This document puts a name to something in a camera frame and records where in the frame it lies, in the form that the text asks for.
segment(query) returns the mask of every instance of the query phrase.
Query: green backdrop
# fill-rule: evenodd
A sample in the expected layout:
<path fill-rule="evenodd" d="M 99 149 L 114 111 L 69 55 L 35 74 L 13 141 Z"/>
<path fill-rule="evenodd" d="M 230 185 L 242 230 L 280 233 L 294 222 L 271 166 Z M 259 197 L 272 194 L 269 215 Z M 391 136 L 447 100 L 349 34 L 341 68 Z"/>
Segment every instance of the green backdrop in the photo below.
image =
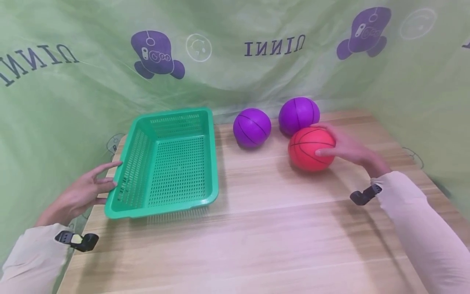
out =
<path fill-rule="evenodd" d="M 0 260 L 139 114 L 370 109 L 470 215 L 470 6 L 437 0 L 0 4 Z M 80 231 L 86 215 L 71 225 Z"/>

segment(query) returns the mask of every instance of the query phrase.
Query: wood grain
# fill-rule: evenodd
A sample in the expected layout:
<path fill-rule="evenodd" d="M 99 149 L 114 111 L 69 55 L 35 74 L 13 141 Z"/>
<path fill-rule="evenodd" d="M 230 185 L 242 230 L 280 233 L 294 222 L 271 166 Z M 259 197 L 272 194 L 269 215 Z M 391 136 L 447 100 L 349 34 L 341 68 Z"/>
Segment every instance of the wood grain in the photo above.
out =
<path fill-rule="evenodd" d="M 470 245 L 469 224 L 374 117 L 322 120 L 407 174 Z M 237 146 L 231 125 L 216 126 L 216 141 L 220 194 L 211 206 L 116 221 L 94 207 L 85 232 L 98 245 L 74 254 L 59 293 L 426 293 L 377 200 L 349 200 L 369 185 L 360 167 L 335 159 L 317 174 L 293 169 L 276 120 L 256 151 Z"/>

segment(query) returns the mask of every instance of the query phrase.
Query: sleeve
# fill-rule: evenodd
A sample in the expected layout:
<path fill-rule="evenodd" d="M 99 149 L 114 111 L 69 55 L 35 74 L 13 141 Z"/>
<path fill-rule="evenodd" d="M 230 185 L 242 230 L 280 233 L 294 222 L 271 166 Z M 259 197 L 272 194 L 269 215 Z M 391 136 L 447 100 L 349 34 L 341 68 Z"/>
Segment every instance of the sleeve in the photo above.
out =
<path fill-rule="evenodd" d="M 426 196 L 404 174 L 372 179 L 409 260 L 430 294 L 470 293 L 470 253 Z"/>
<path fill-rule="evenodd" d="M 26 230 L 3 265 L 0 293 L 51 294 L 70 248 L 54 238 L 66 229 L 56 223 Z"/>

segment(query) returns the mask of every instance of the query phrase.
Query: wrist device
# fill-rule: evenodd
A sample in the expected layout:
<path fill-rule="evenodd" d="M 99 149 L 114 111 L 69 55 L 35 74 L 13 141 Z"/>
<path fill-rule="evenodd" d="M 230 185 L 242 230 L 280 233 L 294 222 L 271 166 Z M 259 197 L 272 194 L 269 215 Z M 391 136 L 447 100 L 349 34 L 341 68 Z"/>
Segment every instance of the wrist device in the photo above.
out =
<path fill-rule="evenodd" d="M 366 205 L 372 198 L 374 198 L 378 193 L 382 191 L 380 186 L 373 184 L 367 189 L 365 189 L 362 193 L 360 191 L 353 192 L 349 198 L 359 206 Z"/>
<path fill-rule="evenodd" d="M 60 243 L 70 245 L 73 249 L 81 252 L 92 251 L 98 243 L 98 235 L 89 233 L 84 236 L 63 230 L 56 237 L 55 240 Z"/>

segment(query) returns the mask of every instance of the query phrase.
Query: green plastic basket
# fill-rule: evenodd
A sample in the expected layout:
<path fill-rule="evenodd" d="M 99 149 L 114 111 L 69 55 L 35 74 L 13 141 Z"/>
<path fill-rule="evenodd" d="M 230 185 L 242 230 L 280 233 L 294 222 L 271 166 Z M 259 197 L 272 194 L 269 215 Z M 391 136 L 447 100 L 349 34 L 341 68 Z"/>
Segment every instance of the green plastic basket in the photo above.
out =
<path fill-rule="evenodd" d="M 219 194 L 214 123 L 208 108 L 142 115 L 127 135 L 104 208 L 112 219 L 211 204 Z"/>

